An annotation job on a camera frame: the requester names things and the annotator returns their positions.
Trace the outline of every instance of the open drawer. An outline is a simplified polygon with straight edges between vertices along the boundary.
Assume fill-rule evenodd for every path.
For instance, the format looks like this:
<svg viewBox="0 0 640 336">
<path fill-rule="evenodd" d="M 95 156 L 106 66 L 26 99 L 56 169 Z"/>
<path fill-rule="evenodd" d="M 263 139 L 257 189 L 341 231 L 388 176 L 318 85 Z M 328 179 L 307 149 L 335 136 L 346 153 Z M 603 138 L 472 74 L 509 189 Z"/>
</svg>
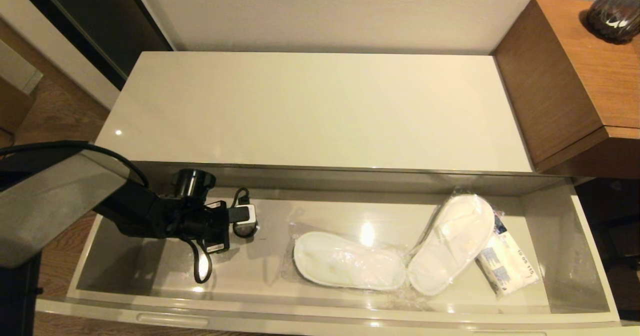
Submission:
<svg viewBox="0 0 640 336">
<path fill-rule="evenodd" d="M 422 334 L 424 329 L 456 335 L 498 330 L 547 335 L 638 333 L 637 327 L 620 326 L 585 215 L 565 178 L 203 163 L 138 165 L 159 193 L 184 167 L 198 167 L 217 177 L 210 201 L 230 202 L 236 188 L 249 188 L 260 230 L 251 242 L 231 234 L 231 249 L 214 255 L 213 276 L 198 285 L 185 243 L 129 238 L 98 217 L 66 299 L 41 299 L 39 311 L 275 334 L 394 330 Z M 541 276 L 540 282 L 496 299 L 472 263 L 441 294 L 406 302 L 397 293 L 327 288 L 291 277 L 291 233 L 297 225 L 356 237 L 366 225 L 376 240 L 411 246 L 455 186 L 505 211 L 505 225 Z"/>
</svg>

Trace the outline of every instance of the white package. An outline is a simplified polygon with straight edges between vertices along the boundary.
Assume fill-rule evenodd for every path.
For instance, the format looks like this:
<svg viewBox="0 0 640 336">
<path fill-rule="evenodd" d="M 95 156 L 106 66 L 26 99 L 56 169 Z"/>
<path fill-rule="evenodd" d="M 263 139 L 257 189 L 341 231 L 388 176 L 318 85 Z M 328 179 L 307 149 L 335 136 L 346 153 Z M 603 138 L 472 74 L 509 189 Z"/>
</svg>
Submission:
<svg viewBox="0 0 640 336">
<path fill-rule="evenodd" d="M 390 291 L 400 288 L 407 275 L 397 252 L 368 247 L 327 232 L 300 236 L 295 241 L 293 259 L 305 279 L 334 288 Z"/>
<path fill-rule="evenodd" d="M 494 220 L 493 235 L 477 261 L 496 295 L 503 297 L 537 282 L 539 277 L 497 213 Z"/>
<path fill-rule="evenodd" d="M 435 217 L 407 270 L 411 285 L 426 296 L 446 289 L 494 234 L 493 208 L 475 194 L 450 197 Z"/>
</svg>

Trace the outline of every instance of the wooden nightstand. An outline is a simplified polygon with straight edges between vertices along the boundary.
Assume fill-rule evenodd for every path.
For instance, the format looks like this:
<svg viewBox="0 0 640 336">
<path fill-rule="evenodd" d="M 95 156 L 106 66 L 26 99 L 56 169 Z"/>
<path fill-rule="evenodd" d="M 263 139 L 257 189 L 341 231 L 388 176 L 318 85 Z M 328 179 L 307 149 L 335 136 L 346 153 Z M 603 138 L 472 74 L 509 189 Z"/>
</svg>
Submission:
<svg viewBox="0 0 640 336">
<path fill-rule="evenodd" d="M 590 5 L 531 0 L 494 56 L 538 172 L 640 178 L 640 37 L 595 37 Z"/>
</svg>

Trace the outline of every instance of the glossy white cabinet top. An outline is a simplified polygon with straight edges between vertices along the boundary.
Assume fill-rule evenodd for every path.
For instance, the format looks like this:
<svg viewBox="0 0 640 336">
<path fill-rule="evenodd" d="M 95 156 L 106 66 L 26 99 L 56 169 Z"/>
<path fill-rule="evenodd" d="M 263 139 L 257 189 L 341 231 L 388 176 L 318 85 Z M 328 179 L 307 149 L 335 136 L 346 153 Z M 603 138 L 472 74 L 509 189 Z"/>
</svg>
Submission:
<svg viewBox="0 0 640 336">
<path fill-rule="evenodd" d="M 144 52 L 96 144 L 135 161 L 532 172 L 491 56 Z"/>
</svg>

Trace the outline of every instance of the white slipper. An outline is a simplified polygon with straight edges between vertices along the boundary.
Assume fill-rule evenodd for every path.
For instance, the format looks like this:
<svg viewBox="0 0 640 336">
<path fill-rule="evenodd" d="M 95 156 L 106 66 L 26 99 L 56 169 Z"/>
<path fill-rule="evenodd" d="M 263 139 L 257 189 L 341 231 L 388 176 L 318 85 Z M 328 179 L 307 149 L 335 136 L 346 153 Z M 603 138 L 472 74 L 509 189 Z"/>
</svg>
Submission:
<svg viewBox="0 0 640 336">
<path fill-rule="evenodd" d="M 402 258 L 326 232 L 308 232 L 295 241 L 295 267 L 305 279 L 334 288 L 394 290 L 406 278 Z"/>
<path fill-rule="evenodd" d="M 451 197 L 436 215 L 420 250 L 409 263 L 411 285 L 426 296 L 442 292 L 487 246 L 494 210 L 482 197 Z"/>
</svg>

